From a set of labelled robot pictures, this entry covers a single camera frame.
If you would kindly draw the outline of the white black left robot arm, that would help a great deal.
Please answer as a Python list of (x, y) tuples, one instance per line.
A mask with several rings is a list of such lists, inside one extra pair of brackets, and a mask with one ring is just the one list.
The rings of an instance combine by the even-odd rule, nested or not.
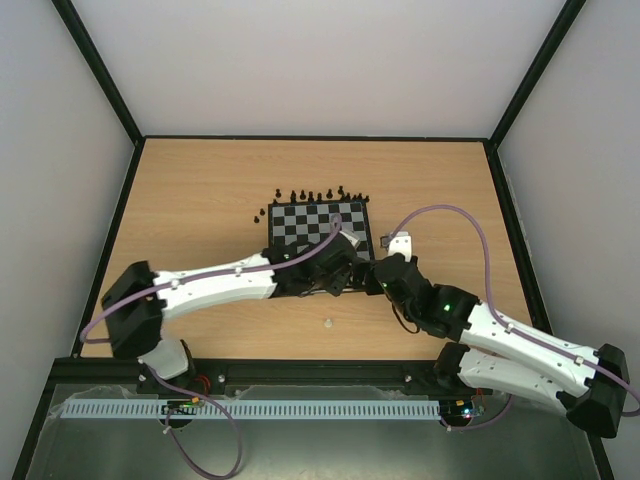
[(138, 360), (168, 381), (191, 368), (186, 344), (164, 324), (209, 307), (245, 300), (306, 296), (315, 290), (338, 296), (349, 283), (360, 241), (349, 230), (299, 250), (279, 245), (236, 262), (187, 271), (151, 270), (131, 264), (103, 296), (112, 356)]

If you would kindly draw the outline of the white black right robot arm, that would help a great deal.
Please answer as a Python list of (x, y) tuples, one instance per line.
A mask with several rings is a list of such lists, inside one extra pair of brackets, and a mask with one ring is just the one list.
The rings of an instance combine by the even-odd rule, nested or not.
[(469, 292), (431, 284), (401, 254), (358, 265), (354, 280), (369, 295), (385, 295), (418, 331), (445, 339), (435, 367), (443, 389), (503, 391), (544, 404), (589, 434), (616, 437), (629, 379), (616, 346), (582, 346), (520, 323)]

